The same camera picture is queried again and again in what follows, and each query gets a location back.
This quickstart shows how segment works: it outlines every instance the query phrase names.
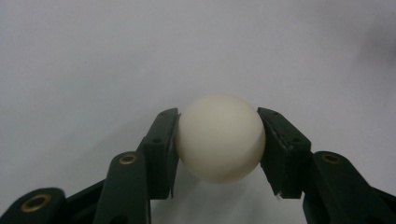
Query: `screw hole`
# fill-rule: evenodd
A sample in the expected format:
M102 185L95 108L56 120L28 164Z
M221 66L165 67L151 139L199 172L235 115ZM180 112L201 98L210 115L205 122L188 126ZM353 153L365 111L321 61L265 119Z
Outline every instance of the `screw hole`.
M324 154L322 156L322 159L324 161L326 161L328 163L332 163L332 164L339 164L341 162L341 160L338 157L336 157L332 154Z
M128 165L137 161L136 155L125 155L120 158L120 163L123 165Z
M39 194L36 195L35 197L30 198L26 202L24 202L21 206L22 212L25 213L31 213L34 211L37 211L44 206L47 205L47 203L50 202L50 195L49 194Z
M124 215L113 217L110 221L110 224L127 224L127 223L128 223L128 217Z
M367 217L366 222L367 224L384 224L384 222L378 217Z

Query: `white background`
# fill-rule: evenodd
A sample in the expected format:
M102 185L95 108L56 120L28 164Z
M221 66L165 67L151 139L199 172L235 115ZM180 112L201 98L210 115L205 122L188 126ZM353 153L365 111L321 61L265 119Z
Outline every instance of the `white background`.
M96 183L158 113L210 92L279 111L396 194L394 0L2 1L0 213L33 189ZM305 223L259 167L211 185L180 164L152 217Z

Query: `white ball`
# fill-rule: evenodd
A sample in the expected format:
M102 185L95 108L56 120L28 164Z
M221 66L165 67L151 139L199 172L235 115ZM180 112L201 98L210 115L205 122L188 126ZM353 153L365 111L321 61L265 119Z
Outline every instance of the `white ball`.
M176 144L191 173L208 182L227 183L258 165L265 131L248 102L230 94L210 94L181 113Z

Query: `ball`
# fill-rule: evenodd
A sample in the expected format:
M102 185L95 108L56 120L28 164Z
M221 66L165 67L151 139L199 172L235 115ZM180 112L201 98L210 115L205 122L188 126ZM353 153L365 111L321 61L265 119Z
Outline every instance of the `ball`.
M265 130L248 102L231 94L209 94L181 113L177 153L187 169L212 183L248 175L262 159Z

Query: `white surface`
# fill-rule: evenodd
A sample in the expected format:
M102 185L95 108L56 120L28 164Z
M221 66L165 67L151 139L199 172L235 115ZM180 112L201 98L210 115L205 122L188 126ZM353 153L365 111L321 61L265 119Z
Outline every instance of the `white surface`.
M208 94L181 111L176 146L193 175L211 183L230 183L259 164L265 130L256 108L245 100Z
M1 1L0 211L71 195L155 116L212 91L282 113L396 194L394 0ZM180 165L153 223L305 223L258 167L227 186Z

